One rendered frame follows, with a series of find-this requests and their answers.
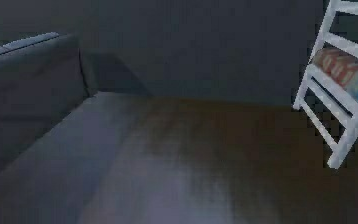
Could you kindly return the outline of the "dark grey sofa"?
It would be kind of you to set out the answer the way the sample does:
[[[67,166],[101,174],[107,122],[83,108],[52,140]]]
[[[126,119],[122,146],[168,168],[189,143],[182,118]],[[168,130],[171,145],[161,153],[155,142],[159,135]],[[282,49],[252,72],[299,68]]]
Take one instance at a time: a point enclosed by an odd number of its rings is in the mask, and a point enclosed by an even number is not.
[[[52,34],[0,52],[0,172],[91,95],[76,36]]]

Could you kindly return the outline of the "white shelf unit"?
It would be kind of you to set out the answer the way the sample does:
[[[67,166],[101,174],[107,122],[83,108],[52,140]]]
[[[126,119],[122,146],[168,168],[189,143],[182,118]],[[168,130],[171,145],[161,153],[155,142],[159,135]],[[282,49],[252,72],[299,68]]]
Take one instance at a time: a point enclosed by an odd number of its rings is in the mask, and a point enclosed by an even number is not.
[[[330,76],[312,63],[315,54],[322,48],[335,47],[358,58],[358,43],[330,31],[337,13],[358,16],[358,2],[350,0],[328,0],[328,5],[311,50],[300,86],[292,107],[303,110],[321,134],[331,155],[327,165],[339,168],[358,138],[358,102],[338,85]],[[312,92],[344,127],[336,140],[306,102],[306,93]]]

